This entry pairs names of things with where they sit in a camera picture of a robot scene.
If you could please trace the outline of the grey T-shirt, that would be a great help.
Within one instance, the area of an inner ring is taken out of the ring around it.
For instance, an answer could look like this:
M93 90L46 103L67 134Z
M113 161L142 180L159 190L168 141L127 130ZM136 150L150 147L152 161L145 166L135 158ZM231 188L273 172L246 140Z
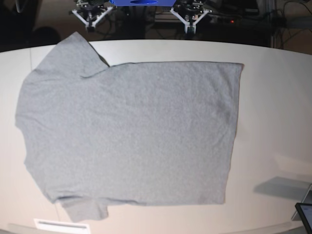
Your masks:
M27 171L74 222L108 206L223 204L243 65L109 66L78 33L24 80L16 126Z

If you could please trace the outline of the tablet with stand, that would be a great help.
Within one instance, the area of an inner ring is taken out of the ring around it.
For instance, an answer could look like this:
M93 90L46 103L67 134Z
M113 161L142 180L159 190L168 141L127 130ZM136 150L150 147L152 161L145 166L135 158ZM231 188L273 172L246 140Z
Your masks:
M312 185L310 184L301 202L295 204L292 221L301 221L306 233L312 233Z

